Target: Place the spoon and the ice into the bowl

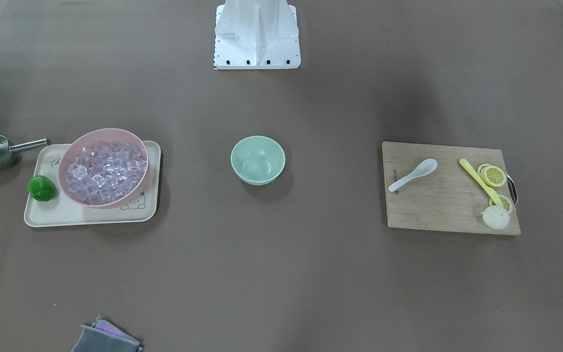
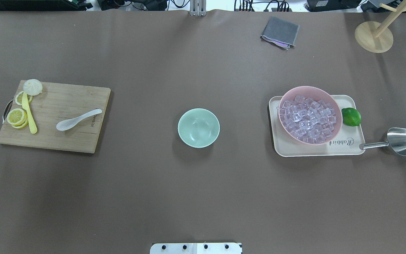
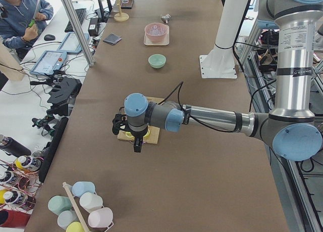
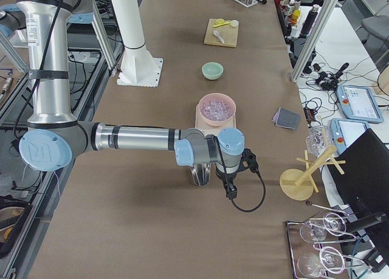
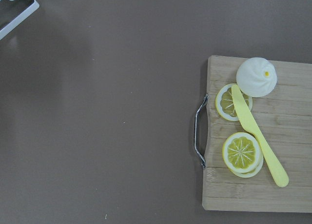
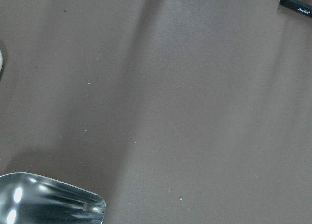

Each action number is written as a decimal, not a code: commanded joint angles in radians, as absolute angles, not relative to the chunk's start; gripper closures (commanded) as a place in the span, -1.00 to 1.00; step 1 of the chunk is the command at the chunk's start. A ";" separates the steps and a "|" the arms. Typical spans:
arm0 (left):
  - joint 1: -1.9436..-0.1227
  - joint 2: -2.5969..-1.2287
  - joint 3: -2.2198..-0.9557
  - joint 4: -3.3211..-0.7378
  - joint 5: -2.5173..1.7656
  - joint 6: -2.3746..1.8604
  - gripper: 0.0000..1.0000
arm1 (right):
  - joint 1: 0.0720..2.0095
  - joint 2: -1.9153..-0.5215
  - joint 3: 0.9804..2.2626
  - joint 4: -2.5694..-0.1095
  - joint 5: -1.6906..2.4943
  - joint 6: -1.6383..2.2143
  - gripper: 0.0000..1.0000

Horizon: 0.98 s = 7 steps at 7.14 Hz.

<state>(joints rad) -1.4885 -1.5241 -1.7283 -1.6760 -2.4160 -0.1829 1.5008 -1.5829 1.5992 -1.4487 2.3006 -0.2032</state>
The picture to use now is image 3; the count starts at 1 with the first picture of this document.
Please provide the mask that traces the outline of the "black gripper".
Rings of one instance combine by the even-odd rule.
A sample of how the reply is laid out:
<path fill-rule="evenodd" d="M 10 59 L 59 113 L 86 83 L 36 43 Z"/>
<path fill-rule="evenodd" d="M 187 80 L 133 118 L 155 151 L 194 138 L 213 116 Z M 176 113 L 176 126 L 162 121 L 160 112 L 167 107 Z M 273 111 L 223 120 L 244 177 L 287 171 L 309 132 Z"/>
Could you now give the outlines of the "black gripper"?
<path fill-rule="evenodd" d="M 141 126 L 133 126 L 131 124 L 128 125 L 130 128 L 130 132 L 134 136 L 134 152 L 141 153 L 143 136 L 147 133 L 147 124 Z"/>

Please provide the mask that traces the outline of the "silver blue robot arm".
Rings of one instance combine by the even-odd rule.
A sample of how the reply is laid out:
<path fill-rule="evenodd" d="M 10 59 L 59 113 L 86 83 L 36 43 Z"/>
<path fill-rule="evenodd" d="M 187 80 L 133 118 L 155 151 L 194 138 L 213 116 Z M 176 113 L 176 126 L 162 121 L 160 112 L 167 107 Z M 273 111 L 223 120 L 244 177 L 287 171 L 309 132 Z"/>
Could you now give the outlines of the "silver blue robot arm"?
<path fill-rule="evenodd" d="M 124 101 L 122 124 L 134 136 L 135 152 L 140 152 L 149 126 L 176 132 L 191 120 L 257 138 L 291 161 L 309 159 L 320 150 L 322 135 L 313 124 L 309 96 L 313 37 L 315 23 L 322 17 L 322 0 L 260 0 L 258 16 L 279 27 L 274 108 L 267 114 L 243 114 L 174 102 L 157 104 L 142 94 L 130 94 Z"/>

